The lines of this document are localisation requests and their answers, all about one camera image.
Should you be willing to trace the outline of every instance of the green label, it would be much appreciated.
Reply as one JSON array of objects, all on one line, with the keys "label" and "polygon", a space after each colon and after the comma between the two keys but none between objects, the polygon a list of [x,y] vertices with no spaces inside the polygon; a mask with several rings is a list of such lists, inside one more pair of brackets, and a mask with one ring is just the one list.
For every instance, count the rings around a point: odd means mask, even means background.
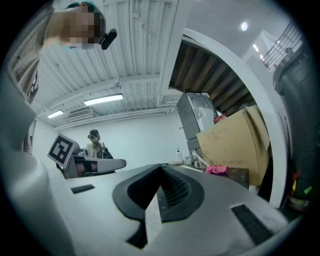
[{"label": "green label", "polygon": [[312,187],[310,186],[304,190],[304,193],[308,194],[311,190],[312,190]]}]

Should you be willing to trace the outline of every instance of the white bottle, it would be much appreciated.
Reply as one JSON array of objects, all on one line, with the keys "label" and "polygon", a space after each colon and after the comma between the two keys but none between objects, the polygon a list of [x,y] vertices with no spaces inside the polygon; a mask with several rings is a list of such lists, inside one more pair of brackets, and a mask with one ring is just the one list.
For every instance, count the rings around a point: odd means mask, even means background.
[{"label": "white bottle", "polygon": [[178,162],[183,162],[184,159],[182,158],[182,153],[180,152],[180,149],[178,148],[178,151],[176,152],[176,159]]}]

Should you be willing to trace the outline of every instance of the person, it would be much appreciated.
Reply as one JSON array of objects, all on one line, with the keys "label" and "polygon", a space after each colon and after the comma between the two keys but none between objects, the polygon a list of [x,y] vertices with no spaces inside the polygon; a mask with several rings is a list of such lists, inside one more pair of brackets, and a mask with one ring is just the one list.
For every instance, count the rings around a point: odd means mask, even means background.
[{"label": "person", "polygon": [[89,158],[113,159],[105,144],[100,141],[98,130],[92,129],[88,135],[88,139],[90,139],[90,142],[85,146],[85,149],[88,151]]},{"label": "person", "polygon": [[[73,2],[64,10],[55,11],[47,2],[24,26],[5,60],[8,73],[19,92],[31,104],[39,90],[38,64],[43,48],[59,44],[69,48],[88,49],[100,44],[106,49],[106,21],[99,9],[89,1]],[[22,150],[31,154],[27,134]]]}]

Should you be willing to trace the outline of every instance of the brown corrugated panel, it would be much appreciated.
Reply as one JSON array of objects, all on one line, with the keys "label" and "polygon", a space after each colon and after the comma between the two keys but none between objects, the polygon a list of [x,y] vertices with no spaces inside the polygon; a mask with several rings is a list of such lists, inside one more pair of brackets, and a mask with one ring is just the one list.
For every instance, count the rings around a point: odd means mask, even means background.
[{"label": "brown corrugated panel", "polygon": [[222,59],[184,40],[169,86],[186,93],[208,93],[216,109],[227,116],[253,101],[247,87]]}]

